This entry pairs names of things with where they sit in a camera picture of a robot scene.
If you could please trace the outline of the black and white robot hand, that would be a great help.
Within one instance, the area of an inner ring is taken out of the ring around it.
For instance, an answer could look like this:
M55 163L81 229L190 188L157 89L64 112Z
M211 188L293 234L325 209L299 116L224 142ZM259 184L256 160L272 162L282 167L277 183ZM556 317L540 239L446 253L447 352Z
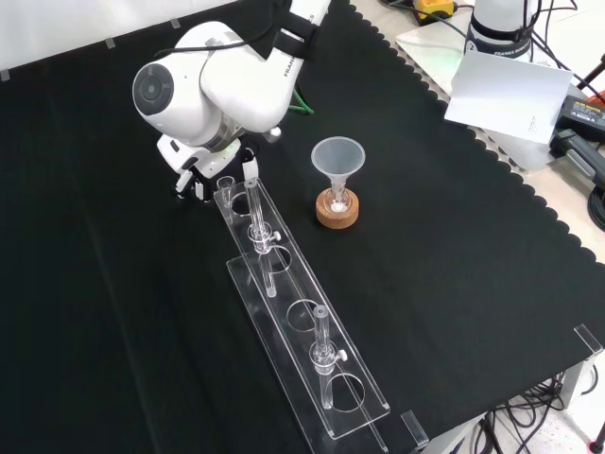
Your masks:
M229 176L240 182L259 176L256 148L246 138L236 139L222 151L211 152L188 147L163 134L157 148L178 174L175 191L180 199L191 195L207 202L214 196L220 178Z

